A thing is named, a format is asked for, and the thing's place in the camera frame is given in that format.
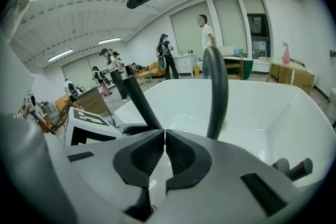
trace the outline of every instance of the black handle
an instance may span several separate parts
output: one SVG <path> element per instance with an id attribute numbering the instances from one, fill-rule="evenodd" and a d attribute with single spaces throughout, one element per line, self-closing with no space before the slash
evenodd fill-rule
<path id="1" fill-rule="evenodd" d="M 122 84 L 130 96 L 133 104 L 146 121 L 148 127 L 152 130 L 162 129 L 161 124 L 159 123 L 157 117 L 155 116 L 151 106 L 148 104 L 148 101 L 143 94 L 140 85 L 136 81 L 134 75 L 124 79 Z"/>
<path id="2" fill-rule="evenodd" d="M 286 174 L 292 181 L 299 180 L 305 176 L 310 175 L 313 172 L 313 162 L 310 158 L 306 158 L 300 162 L 297 166 L 293 167 Z"/>
<path id="3" fill-rule="evenodd" d="M 216 47 L 208 47 L 203 57 L 203 78 L 211 77 L 212 101 L 206 137 L 217 140 L 226 116 L 229 99 L 229 80 L 222 54 Z"/>

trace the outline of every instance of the trash can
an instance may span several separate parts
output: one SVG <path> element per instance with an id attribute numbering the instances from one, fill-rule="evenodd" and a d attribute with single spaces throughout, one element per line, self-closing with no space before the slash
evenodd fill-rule
<path id="1" fill-rule="evenodd" d="M 328 117 L 336 120 L 336 88 L 331 88 L 330 103 L 327 109 Z"/>
<path id="2" fill-rule="evenodd" d="M 195 76 L 200 74 L 200 67 L 194 67 Z"/>

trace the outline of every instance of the person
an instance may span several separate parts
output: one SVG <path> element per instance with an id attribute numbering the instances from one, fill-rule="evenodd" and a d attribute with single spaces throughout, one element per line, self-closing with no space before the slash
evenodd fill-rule
<path id="1" fill-rule="evenodd" d="M 202 46 L 203 53 L 205 49 L 209 46 L 216 47 L 216 39 L 214 35 L 214 31 L 211 26 L 208 24 L 208 19 L 204 14 L 200 14 L 197 17 L 197 23 L 200 27 L 202 27 Z"/>
<path id="2" fill-rule="evenodd" d="M 98 67 L 94 66 L 92 68 L 92 72 L 93 72 L 93 77 L 98 81 L 98 83 L 100 84 L 102 90 L 103 90 L 103 93 L 104 93 L 104 96 L 108 96 L 108 95 L 111 95 L 112 92 L 110 91 L 109 88 L 107 88 L 106 84 L 105 84 L 105 81 L 108 82 L 109 85 L 110 82 L 108 81 L 108 79 L 105 77 L 105 75 L 103 74 L 103 72 L 99 71 Z"/>
<path id="3" fill-rule="evenodd" d="M 42 115 L 44 114 L 43 110 L 36 103 L 36 99 L 32 90 L 29 90 L 26 94 L 26 97 L 24 98 L 23 104 L 21 106 L 20 113 L 22 115 L 22 118 L 25 120 L 29 120 L 35 123 L 41 122 L 43 124 L 47 124 L 47 122 L 42 117 Z M 55 134 L 48 127 L 47 130 L 51 134 Z"/>
<path id="4" fill-rule="evenodd" d="M 133 70 L 135 74 L 139 74 L 139 70 L 144 69 L 143 66 L 137 65 L 135 62 L 132 64 Z"/>
<path id="5" fill-rule="evenodd" d="M 107 51 L 107 49 L 104 48 L 101 50 L 99 55 L 101 56 L 104 55 L 104 57 L 106 58 L 106 61 L 105 61 L 106 71 L 110 72 L 112 81 L 115 84 L 115 86 L 117 86 L 117 89 L 121 95 L 122 101 L 126 102 L 128 94 L 124 86 L 122 85 L 121 75 L 119 74 L 123 72 L 123 68 L 120 63 L 120 58 L 118 57 L 119 53 L 114 51 L 111 55 Z"/>
<path id="6" fill-rule="evenodd" d="M 64 90 L 69 95 L 69 98 L 71 102 L 73 103 L 74 107 L 76 109 L 79 109 L 80 106 L 77 100 L 79 92 L 77 91 L 76 87 L 72 84 L 72 82 L 68 79 L 65 79 Z"/>
<path id="7" fill-rule="evenodd" d="M 165 68 L 166 80 L 171 79 L 169 67 L 172 68 L 174 79 L 179 79 L 179 76 L 178 76 L 179 74 L 177 73 L 175 62 L 174 62 L 173 56 L 171 54 L 171 51 L 174 50 L 174 47 L 167 40 L 167 37 L 168 36 L 166 34 L 162 34 L 161 37 L 160 37 L 160 42 L 159 42 L 159 44 L 164 46 L 164 48 L 167 51 L 166 55 L 164 56 L 164 58 L 166 60 L 166 68 Z"/>

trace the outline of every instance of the black and white marker board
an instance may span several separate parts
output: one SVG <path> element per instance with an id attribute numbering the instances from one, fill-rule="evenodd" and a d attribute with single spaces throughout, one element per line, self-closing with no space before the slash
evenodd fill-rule
<path id="1" fill-rule="evenodd" d="M 100 115 L 70 108 L 64 131 L 64 146 L 103 142 L 122 137 L 124 135 Z"/>

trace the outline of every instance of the ceiling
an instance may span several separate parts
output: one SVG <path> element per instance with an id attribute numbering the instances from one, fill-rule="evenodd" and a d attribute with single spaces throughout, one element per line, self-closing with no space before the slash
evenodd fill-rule
<path id="1" fill-rule="evenodd" d="M 68 49 L 91 50 L 98 41 L 113 37 L 126 43 L 184 1 L 151 0 L 131 10 L 126 0 L 34 0 L 10 46 L 29 70 L 45 69 L 55 63 L 49 58 Z"/>

